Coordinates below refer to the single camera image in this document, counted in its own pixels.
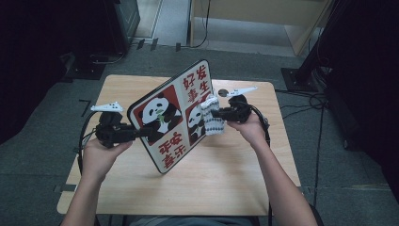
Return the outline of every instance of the person's right hand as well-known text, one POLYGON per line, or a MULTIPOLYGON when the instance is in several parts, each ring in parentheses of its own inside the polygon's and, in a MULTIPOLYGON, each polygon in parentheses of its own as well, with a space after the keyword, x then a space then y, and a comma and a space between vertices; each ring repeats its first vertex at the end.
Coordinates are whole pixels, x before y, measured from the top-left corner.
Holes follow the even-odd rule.
POLYGON ((132 143, 133 141, 121 143, 107 149, 97 138, 89 141, 83 155, 82 178, 94 179, 101 183, 105 179, 105 175, 111 170, 117 157, 127 150, 132 143))
POLYGON ((261 122, 259 121, 258 116, 253 113, 249 115, 248 120, 244 123, 227 121, 227 124, 237 131, 240 131, 243 138, 251 145, 254 145, 259 139, 264 140, 264 130, 261 122))

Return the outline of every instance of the wooden table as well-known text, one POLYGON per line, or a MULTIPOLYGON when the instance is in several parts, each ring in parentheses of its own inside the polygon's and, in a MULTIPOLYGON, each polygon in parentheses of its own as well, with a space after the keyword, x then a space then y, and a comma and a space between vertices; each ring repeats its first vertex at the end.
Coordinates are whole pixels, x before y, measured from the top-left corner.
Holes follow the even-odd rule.
MULTIPOLYGON (((118 101, 124 109, 168 80, 165 77, 109 75, 97 105, 118 101)), ((269 119, 271 147, 277 159, 300 186, 290 143, 273 85, 266 82, 213 80, 216 91, 257 86, 246 93, 249 104, 269 119)), ((221 107, 229 106, 219 98, 221 107)), ((128 122, 126 110, 122 121, 128 122)), ((90 121, 88 130, 100 114, 90 121)), ((77 185, 76 161, 67 185, 77 185)), ((62 192, 57 210, 65 214, 73 192, 62 192)), ((268 197, 258 160, 241 135, 226 125, 225 134, 203 139, 170 172, 160 174, 137 139, 109 171, 100 190, 98 214, 265 216, 268 197)))

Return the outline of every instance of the forearm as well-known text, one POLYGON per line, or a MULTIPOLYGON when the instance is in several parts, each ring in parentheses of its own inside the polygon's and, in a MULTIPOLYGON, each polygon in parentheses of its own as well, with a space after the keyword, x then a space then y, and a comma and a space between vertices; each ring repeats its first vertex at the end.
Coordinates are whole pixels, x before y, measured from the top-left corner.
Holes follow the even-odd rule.
POLYGON ((273 212, 280 225, 317 225, 308 202, 279 164, 267 143, 252 145, 258 156, 273 212))
POLYGON ((82 178, 61 225, 94 225, 101 182, 82 178))

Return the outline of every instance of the person's arm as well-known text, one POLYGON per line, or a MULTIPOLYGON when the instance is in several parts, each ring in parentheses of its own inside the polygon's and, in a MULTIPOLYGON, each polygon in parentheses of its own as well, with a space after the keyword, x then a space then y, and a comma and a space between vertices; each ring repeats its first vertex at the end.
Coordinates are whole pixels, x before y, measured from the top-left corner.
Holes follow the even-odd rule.
POLYGON ((88 142, 84 151, 82 177, 61 225, 94 225, 99 191, 105 175, 117 157, 131 145, 132 142, 121 143, 107 149, 98 139, 88 142))
POLYGON ((228 125, 240 131, 254 149, 279 225, 317 225, 308 202, 267 145, 258 116, 251 114, 245 123, 228 121, 228 125))

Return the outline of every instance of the gray carpet floor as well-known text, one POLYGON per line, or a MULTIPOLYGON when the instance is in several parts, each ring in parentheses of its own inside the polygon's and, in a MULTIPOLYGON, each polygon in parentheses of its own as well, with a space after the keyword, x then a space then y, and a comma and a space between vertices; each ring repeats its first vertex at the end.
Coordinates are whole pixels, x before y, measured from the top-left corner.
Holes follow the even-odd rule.
MULTIPOLYGON (((280 68, 298 68, 303 59, 286 56, 239 54, 210 50, 149 46, 132 47, 129 54, 107 65, 101 80, 57 83, 31 115, 23 131, 0 146, 0 225, 57 225, 60 197, 54 192, 65 183, 75 158, 86 103, 96 102, 109 74, 172 76, 200 58, 209 61, 216 79, 271 82, 286 89, 280 68)), ((306 97, 278 93, 280 106, 308 105, 306 97)), ((282 116, 298 108, 284 107, 282 116)), ((398 203, 380 167, 362 151, 347 151, 334 116, 325 109, 316 173, 321 110, 311 109, 284 119, 302 190, 314 203, 325 225, 399 225, 398 203)), ((108 216, 100 216, 106 225, 108 216)), ((120 225, 114 216, 112 225, 120 225)))

